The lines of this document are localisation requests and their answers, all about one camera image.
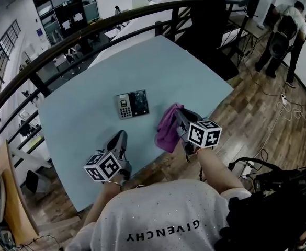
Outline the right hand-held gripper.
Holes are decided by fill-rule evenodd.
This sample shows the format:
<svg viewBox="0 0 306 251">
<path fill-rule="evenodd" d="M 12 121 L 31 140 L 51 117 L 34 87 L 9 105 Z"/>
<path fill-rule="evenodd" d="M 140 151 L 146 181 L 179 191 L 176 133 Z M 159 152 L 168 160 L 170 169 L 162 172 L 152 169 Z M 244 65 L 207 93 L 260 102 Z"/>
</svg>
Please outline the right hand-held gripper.
<svg viewBox="0 0 306 251">
<path fill-rule="evenodd" d="M 211 120 L 202 121 L 199 114 L 185 108 L 177 109 L 175 116 L 176 131 L 186 153 L 218 145 L 222 133 L 222 128 L 218 124 Z"/>
</svg>

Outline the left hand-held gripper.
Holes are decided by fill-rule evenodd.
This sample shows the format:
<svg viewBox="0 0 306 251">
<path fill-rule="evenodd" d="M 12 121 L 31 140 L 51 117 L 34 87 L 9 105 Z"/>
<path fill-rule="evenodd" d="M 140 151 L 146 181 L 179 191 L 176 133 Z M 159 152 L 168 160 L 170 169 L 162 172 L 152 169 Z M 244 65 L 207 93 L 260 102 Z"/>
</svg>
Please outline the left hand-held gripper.
<svg viewBox="0 0 306 251">
<path fill-rule="evenodd" d="M 131 177 L 131 164 L 126 159 L 128 135 L 120 130 L 106 145 L 105 150 L 96 150 L 85 165 L 84 170 L 94 182 L 111 181 L 117 174 L 123 176 L 123 181 Z"/>
</svg>

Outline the purple cloth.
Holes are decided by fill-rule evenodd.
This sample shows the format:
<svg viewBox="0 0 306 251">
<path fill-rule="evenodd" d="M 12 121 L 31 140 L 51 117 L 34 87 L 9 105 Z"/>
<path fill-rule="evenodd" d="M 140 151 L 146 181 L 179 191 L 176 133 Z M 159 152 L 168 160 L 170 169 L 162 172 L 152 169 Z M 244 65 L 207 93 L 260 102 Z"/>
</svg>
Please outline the purple cloth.
<svg viewBox="0 0 306 251">
<path fill-rule="evenodd" d="M 172 153 L 180 139 L 177 133 L 177 110 L 184 108 L 184 105 L 174 103 L 163 114 L 157 126 L 155 144 L 162 150 Z"/>
</svg>

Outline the black keypad terminal device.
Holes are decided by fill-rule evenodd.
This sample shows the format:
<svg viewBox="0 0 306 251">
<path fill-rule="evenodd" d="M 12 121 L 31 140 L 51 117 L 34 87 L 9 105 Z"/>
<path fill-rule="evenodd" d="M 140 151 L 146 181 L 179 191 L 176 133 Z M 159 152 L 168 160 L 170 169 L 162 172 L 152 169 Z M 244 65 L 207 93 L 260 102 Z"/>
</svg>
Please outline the black keypad terminal device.
<svg viewBox="0 0 306 251">
<path fill-rule="evenodd" d="M 117 95 L 116 101 L 120 119 L 129 119 L 149 113 L 145 90 Z"/>
</svg>

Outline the person's right forearm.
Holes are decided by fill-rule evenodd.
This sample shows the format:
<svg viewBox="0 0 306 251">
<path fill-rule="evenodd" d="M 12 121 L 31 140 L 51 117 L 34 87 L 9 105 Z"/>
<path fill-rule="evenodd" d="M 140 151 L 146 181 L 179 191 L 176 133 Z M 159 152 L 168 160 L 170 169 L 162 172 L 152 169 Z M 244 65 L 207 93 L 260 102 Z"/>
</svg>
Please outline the person's right forearm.
<svg viewBox="0 0 306 251">
<path fill-rule="evenodd" d="M 208 185 L 219 194 L 237 188 L 244 188 L 239 179 L 219 160 L 213 150 L 199 149 L 197 160 L 206 177 Z"/>
</svg>

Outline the person's left forearm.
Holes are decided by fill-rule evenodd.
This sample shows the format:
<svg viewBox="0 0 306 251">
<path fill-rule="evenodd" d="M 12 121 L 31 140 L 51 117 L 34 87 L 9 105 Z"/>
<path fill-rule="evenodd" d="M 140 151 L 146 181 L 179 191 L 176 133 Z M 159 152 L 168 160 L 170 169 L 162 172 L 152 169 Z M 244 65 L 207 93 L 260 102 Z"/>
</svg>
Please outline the person's left forearm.
<svg viewBox="0 0 306 251">
<path fill-rule="evenodd" d="M 106 182 L 103 185 L 103 189 L 98 195 L 92 208 L 90 209 L 83 226 L 87 226 L 90 223 L 96 222 L 100 217 L 104 207 L 107 203 L 121 192 L 121 186 L 116 182 Z"/>
</svg>

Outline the black shoulder bag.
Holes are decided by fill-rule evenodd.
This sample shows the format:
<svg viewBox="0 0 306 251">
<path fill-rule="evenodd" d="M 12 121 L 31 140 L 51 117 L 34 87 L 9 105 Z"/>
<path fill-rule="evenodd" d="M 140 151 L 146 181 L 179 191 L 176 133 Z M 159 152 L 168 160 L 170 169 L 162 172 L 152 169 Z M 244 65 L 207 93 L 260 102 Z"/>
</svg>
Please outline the black shoulder bag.
<svg viewBox="0 0 306 251">
<path fill-rule="evenodd" d="M 230 199 L 216 251 L 285 251 L 306 231 L 306 167 L 283 170 L 253 161 L 270 171 L 254 178 L 250 197 Z"/>
</svg>

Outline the light blue table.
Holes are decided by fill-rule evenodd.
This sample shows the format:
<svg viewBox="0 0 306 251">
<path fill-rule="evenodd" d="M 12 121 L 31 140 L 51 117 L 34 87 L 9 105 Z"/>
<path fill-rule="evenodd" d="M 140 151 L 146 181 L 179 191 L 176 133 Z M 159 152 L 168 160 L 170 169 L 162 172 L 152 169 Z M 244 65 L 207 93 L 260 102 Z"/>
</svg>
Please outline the light blue table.
<svg viewBox="0 0 306 251">
<path fill-rule="evenodd" d="M 149 113 L 122 120 L 117 95 L 144 90 Z M 88 158 L 119 130 L 128 134 L 126 158 L 138 172 L 162 154 L 157 125 L 173 103 L 205 117 L 232 87 L 163 36 L 151 38 L 88 68 L 40 104 L 42 132 L 58 177 L 77 211 L 91 205 L 102 185 L 84 170 Z"/>
</svg>

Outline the person's white shirt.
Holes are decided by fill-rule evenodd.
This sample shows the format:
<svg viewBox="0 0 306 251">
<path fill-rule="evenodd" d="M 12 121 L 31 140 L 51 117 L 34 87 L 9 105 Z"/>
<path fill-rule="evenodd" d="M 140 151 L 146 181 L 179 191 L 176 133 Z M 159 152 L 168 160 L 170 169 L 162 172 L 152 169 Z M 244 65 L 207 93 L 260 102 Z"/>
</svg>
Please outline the person's white shirt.
<svg viewBox="0 0 306 251">
<path fill-rule="evenodd" d="M 218 193 L 191 179 L 127 190 L 65 251 L 215 251 L 219 232 L 228 225 L 229 200 L 250 195 L 244 188 Z"/>
</svg>

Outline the black white waste bin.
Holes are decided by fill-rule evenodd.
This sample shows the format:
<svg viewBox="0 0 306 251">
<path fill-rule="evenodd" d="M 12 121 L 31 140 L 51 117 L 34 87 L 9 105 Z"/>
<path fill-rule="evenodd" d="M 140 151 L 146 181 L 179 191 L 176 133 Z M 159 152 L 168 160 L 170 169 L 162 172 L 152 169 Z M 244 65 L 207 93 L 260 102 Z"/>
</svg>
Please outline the black white waste bin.
<svg viewBox="0 0 306 251">
<path fill-rule="evenodd" d="M 32 193 L 44 193 L 49 191 L 51 180 L 44 175 L 28 170 L 25 185 Z"/>
</svg>

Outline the black curved railing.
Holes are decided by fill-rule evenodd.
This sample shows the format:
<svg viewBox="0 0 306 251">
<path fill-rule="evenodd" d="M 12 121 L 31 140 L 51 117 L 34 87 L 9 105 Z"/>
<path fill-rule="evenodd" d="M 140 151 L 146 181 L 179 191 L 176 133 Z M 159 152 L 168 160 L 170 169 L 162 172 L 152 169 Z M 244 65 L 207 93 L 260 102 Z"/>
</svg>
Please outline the black curved railing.
<svg viewBox="0 0 306 251">
<path fill-rule="evenodd" d="M 18 107 L 13 111 L 13 113 L 7 118 L 4 124 L 0 127 L 0 135 L 5 130 L 5 128 L 12 122 L 12 120 L 22 111 L 22 109 L 36 98 L 39 94 L 43 94 L 45 97 L 51 94 L 49 90 L 49 85 L 54 83 L 57 79 L 63 76 L 72 68 L 80 65 L 87 59 L 93 57 L 94 55 L 106 50 L 114 45 L 117 45 L 123 41 L 126 41 L 132 37 L 138 36 L 142 33 L 148 31 L 155 31 L 156 36 L 162 35 L 170 41 L 174 42 L 176 35 L 180 33 L 186 33 L 193 31 L 193 27 L 185 28 L 183 25 L 188 20 L 193 20 L 194 16 L 199 14 L 199 5 L 213 5 L 216 8 L 214 12 L 215 20 L 219 20 L 221 23 L 218 25 L 220 32 L 225 32 L 228 22 L 230 21 L 230 14 L 234 11 L 233 6 L 237 5 L 238 1 L 233 0 L 183 0 L 183 1 L 173 1 L 165 2 L 160 4 L 155 4 L 151 6 L 145 6 L 138 9 L 133 9 L 119 15 L 109 17 L 102 20 L 90 27 L 84 28 L 76 32 L 75 34 L 69 36 L 67 39 L 47 50 L 45 53 L 41 54 L 34 61 L 32 61 L 25 69 L 23 69 L 14 79 L 0 92 L 0 109 L 3 105 L 10 99 L 10 97 L 26 82 L 31 81 L 36 90 L 31 93 Z M 111 40 L 109 43 L 98 47 L 96 50 L 88 53 L 86 56 L 82 57 L 80 60 L 72 63 L 68 68 L 56 73 L 54 76 L 50 77 L 49 80 L 43 82 L 38 76 L 37 72 L 40 71 L 45 65 L 51 62 L 59 54 L 63 53 L 70 47 L 75 46 L 84 39 L 88 39 L 107 28 L 122 24 L 126 21 L 134 20 L 139 17 L 144 17 L 148 15 L 153 15 L 156 13 L 164 12 L 170 10 L 172 12 L 169 20 L 157 21 L 156 23 L 146 26 L 144 28 L 138 29 L 127 35 L 124 35 L 118 39 Z"/>
</svg>

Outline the black mesh chair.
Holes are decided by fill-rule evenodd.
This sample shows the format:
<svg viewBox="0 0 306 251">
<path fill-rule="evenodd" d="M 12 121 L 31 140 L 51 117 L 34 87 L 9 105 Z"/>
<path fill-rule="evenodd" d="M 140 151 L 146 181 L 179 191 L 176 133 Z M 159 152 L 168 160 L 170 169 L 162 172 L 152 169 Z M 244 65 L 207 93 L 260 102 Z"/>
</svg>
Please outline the black mesh chair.
<svg viewBox="0 0 306 251">
<path fill-rule="evenodd" d="M 192 21 L 191 46 L 188 51 L 223 80 L 239 71 L 220 50 L 224 30 L 228 24 L 225 0 L 197 0 L 190 11 Z"/>
</svg>

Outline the wooden table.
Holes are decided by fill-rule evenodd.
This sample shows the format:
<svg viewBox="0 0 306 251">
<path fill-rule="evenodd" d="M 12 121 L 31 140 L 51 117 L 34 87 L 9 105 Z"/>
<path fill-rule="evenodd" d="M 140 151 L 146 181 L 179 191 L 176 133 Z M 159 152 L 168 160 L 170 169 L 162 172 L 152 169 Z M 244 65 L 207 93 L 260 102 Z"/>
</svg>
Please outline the wooden table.
<svg viewBox="0 0 306 251">
<path fill-rule="evenodd" d="M 12 154 L 6 140 L 0 145 L 0 175 L 6 192 L 4 220 L 12 233 L 15 244 L 20 246 L 37 238 L 39 231 L 21 192 L 12 162 Z"/>
</svg>

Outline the dark glass window wall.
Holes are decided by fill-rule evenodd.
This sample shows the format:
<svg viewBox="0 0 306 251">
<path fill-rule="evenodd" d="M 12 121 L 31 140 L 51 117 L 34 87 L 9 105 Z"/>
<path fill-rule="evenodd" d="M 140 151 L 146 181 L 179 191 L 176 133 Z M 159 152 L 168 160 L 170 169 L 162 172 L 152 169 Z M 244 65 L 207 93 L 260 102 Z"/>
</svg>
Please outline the dark glass window wall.
<svg viewBox="0 0 306 251">
<path fill-rule="evenodd" d="M 51 45 L 100 18 L 96 0 L 32 1 Z"/>
</svg>

